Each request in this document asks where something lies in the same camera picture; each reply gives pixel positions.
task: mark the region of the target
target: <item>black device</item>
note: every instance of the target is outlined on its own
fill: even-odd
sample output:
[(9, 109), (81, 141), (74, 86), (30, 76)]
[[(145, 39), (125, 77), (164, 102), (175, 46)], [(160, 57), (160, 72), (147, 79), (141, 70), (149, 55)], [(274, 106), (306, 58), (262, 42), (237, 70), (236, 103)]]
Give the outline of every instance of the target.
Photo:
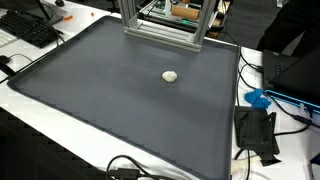
[(280, 153), (274, 137), (276, 113), (268, 115), (265, 109), (237, 106), (234, 122), (239, 148), (254, 151), (263, 166), (280, 162), (274, 157)]
[(40, 0), (0, 0), (0, 8), (25, 11), (49, 24), (54, 24), (63, 18), (57, 15), (51, 7), (42, 4)]
[(9, 10), (0, 18), (0, 28), (39, 48), (58, 38), (51, 25), (24, 11)]
[(10, 62), (10, 59), (7, 56), (0, 56), (0, 62), (3, 64), (8, 64)]
[(264, 51), (265, 93), (320, 113), (320, 46), (301, 59)]
[(62, 6), (64, 6), (64, 2), (63, 2), (63, 0), (56, 0), (56, 5), (57, 6), (59, 6), (59, 7), (62, 7)]

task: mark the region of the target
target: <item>gray mat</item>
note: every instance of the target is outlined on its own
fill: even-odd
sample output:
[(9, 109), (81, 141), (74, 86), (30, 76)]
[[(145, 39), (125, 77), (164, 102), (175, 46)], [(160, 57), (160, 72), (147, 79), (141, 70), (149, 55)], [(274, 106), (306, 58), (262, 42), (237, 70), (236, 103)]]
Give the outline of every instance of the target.
[[(8, 85), (201, 179), (228, 179), (237, 55), (209, 41), (193, 53), (124, 35), (105, 17)], [(168, 70), (175, 83), (161, 79)]]

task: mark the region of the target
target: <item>white ball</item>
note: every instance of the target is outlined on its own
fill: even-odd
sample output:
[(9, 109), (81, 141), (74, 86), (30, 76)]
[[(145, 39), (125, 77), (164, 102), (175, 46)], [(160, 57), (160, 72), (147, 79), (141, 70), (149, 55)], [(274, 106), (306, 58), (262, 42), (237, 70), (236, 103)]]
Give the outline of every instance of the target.
[(176, 72), (174, 71), (166, 71), (162, 74), (162, 78), (171, 83), (171, 82), (174, 82), (177, 78), (178, 78), (178, 75)]

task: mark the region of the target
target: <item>floor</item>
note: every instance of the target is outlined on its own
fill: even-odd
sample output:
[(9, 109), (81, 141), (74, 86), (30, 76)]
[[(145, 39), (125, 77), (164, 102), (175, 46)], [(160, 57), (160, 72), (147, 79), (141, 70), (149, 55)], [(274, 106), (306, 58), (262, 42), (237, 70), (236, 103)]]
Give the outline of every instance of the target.
[[(85, 5), (107, 10), (112, 8), (112, 3), (107, 0), (84, 0)], [(234, 4), (228, 14), (226, 31), (241, 46), (255, 49), (262, 37), (264, 31), (272, 23), (278, 11), (276, 0), (234, 0)], [(293, 41), (284, 54), (290, 55), (297, 46), (301, 37)], [(228, 36), (224, 34), (219, 36), (223, 41), (233, 43)]]

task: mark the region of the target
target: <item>silver bracket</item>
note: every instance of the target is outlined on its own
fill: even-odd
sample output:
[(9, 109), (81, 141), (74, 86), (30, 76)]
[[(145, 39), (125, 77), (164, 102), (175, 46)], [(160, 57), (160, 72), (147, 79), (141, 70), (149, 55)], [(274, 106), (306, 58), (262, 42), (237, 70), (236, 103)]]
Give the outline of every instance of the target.
[(194, 35), (193, 34), (188, 35), (186, 41), (189, 43), (192, 43), (194, 41)]
[(138, 22), (137, 15), (133, 16), (133, 17), (129, 20), (129, 27), (130, 27), (130, 28), (134, 28), (134, 29), (138, 29), (138, 28), (139, 28), (139, 22)]

